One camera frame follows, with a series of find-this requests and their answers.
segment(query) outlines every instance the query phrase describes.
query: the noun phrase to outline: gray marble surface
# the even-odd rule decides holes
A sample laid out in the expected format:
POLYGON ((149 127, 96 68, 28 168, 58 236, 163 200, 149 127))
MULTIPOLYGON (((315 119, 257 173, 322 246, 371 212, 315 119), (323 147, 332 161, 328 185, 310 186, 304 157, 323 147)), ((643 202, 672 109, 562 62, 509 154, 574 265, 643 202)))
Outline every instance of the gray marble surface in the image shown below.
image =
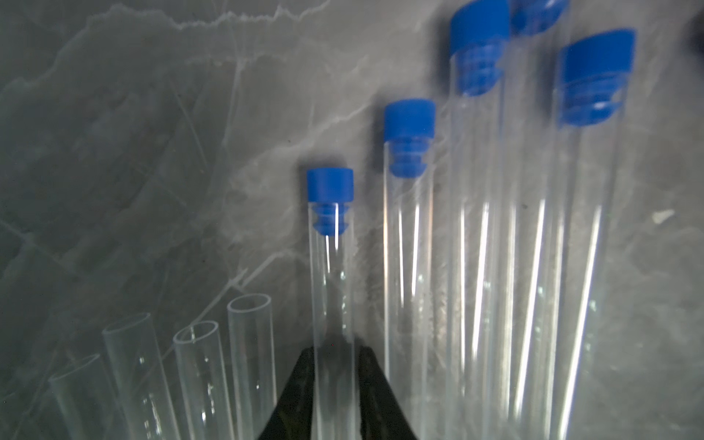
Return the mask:
MULTIPOLYGON (((356 171, 358 300, 370 305, 360 332, 378 346, 379 115, 397 97, 444 102, 447 22, 461 3, 4 0, 0 438, 67 438, 48 377, 103 352, 100 330, 139 311, 153 313, 175 383, 178 329, 225 322, 231 298, 268 293, 285 379, 310 343, 313 165, 356 171)), ((688 38, 704 4, 574 4, 574 38, 639 30, 609 296, 575 437, 700 439, 704 58, 688 38)))

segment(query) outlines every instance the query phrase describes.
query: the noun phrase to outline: blue rubber stopper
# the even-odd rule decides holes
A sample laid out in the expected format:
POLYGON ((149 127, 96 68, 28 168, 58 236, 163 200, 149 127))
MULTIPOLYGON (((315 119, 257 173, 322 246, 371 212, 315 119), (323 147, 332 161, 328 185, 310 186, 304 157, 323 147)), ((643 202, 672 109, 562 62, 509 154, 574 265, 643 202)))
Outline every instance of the blue rubber stopper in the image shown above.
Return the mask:
POLYGON ((389 143, 389 170, 401 179, 417 179, 428 168, 423 156, 435 137, 435 103, 404 99, 384 109, 384 142, 389 143))
POLYGON ((354 200, 354 173, 349 168, 314 168, 307 172, 308 202, 318 216, 313 227, 326 237, 342 235, 349 226, 345 203, 354 200))
POLYGON ((635 50, 633 29, 596 34, 565 47, 560 53, 560 120, 583 127, 616 113, 623 103, 614 101, 614 95, 628 85, 635 50))
POLYGON ((508 0, 475 0, 450 22, 450 56, 455 56, 456 87, 464 96, 479 96, 503 76, 496 67, 510 37, 508 0))
POLYGON ((557 23, 570 0, 514 0, 513 3, 513 32, 531 36, 545 32, 557 23))

